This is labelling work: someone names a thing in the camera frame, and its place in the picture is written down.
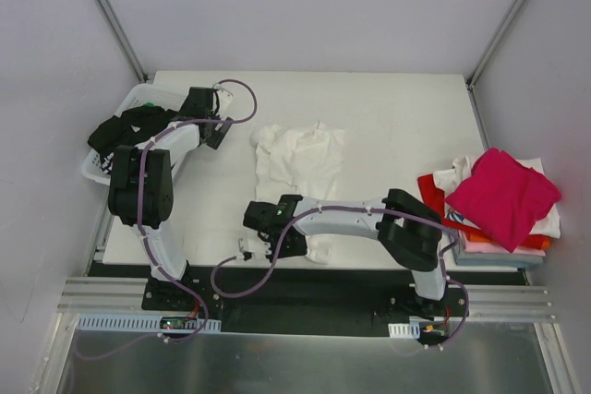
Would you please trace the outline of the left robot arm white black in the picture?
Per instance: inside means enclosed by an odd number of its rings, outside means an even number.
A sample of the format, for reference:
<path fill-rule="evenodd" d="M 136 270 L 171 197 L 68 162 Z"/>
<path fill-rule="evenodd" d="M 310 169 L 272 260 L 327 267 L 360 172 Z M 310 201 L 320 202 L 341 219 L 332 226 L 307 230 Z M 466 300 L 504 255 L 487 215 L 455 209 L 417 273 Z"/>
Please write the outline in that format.
<path fill-rule="evenodd" d="M 169 218 L 173 169 L 205 144 L 218 149 L 232 120 L 221 116 L 220 88 L 191 87 L 178 111 L 142 105 L 122 114 L 130 136 L 112 150 L 108 209 L 138 237 L 151 266 L 142 307 L 185 311 L 193 320 L 201 302 Z"/>

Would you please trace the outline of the white floral print t-shirt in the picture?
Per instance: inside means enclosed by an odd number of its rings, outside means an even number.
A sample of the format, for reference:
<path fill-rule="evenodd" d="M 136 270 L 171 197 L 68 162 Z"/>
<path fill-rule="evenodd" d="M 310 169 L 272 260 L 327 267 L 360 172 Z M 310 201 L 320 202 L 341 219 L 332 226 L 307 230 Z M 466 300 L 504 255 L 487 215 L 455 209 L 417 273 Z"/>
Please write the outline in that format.
<path fill-rule="evenodd" d="M 266 125 L 250 137 L 255 149 L 255 199 L 276 203 L 282 195 L 336 199 L 344 165 L 345 131 L 322 122 L 287 128 Z"/>

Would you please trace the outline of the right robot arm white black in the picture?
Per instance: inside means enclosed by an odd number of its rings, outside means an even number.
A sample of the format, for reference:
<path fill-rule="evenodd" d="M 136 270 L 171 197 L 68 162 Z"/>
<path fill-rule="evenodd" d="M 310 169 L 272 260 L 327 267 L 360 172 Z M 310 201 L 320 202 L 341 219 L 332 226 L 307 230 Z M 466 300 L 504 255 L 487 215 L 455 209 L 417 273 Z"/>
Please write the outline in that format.
<path fill-rule="evenodd" d="M 415 294 L 399 297 L 400 306 L 429 320 L 444 314 L 449 298 L 439 250 L 441 218 L 402 189 L 391 189 L 382 199 L 363 202 L 301 195 L 283 195 L 276 204 L 251 201 L 243 226 L 269 245 L 270 261 L 305 255 L 308 239 L 315 235 L 375 240 L 413 277 Z"/>

